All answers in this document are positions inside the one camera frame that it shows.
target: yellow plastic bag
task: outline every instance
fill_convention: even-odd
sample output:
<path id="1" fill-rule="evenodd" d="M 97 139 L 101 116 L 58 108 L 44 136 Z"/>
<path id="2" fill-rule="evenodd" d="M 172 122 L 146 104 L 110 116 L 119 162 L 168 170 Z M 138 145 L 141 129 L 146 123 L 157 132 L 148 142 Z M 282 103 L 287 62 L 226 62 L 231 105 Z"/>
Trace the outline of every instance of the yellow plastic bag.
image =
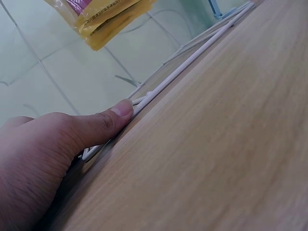
<path id="1" fill-rule="evenodd" d="M 133 20 L 149 11 L 152 3 L 153 0 L 141 0 L 117 16 L 105 21 L 89 37 L 85 38 L 86 43 L 93 50 L 98 51 Z"/>
<path id="2" fill-rule="evenodd" d="M 45 0 L 94 50 L 99 50 L 156 0 Z"/>

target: metal bracket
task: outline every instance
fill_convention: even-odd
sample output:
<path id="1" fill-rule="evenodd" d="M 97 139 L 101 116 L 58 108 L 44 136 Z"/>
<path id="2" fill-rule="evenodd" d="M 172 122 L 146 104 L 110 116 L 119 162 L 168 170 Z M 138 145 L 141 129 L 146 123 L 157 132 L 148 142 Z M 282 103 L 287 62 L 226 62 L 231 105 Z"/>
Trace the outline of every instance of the metal bracket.
<path id="1" fill-rule="evenodd" d="M 229 12 L 222 14 L 216 0 L 208 0 L 208 2 L 210 3 L 210 6 L 212 8 L 212 11 L 214 13 L 214 17 L 219 19 L 219 20 L 228 17 L 230 14 L 232 14 L 236 11 L 236 8 L 233 8 Z"/>

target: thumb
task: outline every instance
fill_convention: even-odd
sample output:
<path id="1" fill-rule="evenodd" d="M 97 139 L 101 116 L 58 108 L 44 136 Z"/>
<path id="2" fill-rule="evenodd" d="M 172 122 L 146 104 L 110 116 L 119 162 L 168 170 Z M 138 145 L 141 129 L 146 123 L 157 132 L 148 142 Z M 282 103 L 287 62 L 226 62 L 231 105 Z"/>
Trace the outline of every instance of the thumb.
<path id="1" fill-rule="evenodd" d="M 81 149 L 104 144 L 116 136 L 130 121 L 132 101 L 125 99 L 105 112 L 95 115 L 75 116 Z"/>

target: hand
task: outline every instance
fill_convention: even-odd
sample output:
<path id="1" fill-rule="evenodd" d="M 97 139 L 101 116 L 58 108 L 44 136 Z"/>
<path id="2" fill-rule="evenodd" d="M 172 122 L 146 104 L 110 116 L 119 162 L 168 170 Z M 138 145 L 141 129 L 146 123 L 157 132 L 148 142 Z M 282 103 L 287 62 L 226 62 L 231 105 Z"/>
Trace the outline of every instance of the hand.
<path id="1" fill-rule="evenodd" d="M 130 100 L 89 116 L 17 117 L 0 129 L 0 230 L 30 229 L 44 215 L 74 157 L 104 144 L 131 119 Z"/>

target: wooden table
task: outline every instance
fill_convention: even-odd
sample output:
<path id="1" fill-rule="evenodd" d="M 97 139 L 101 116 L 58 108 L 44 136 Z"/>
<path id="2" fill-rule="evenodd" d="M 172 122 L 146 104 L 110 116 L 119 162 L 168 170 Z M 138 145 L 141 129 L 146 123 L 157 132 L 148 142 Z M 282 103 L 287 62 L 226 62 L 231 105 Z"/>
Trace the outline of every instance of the wooden table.
<path id="1" fill-rule="evenodd" d="M 47 227 L 308 230 L 307 12 L 258 6 L 64 181 Z"/>

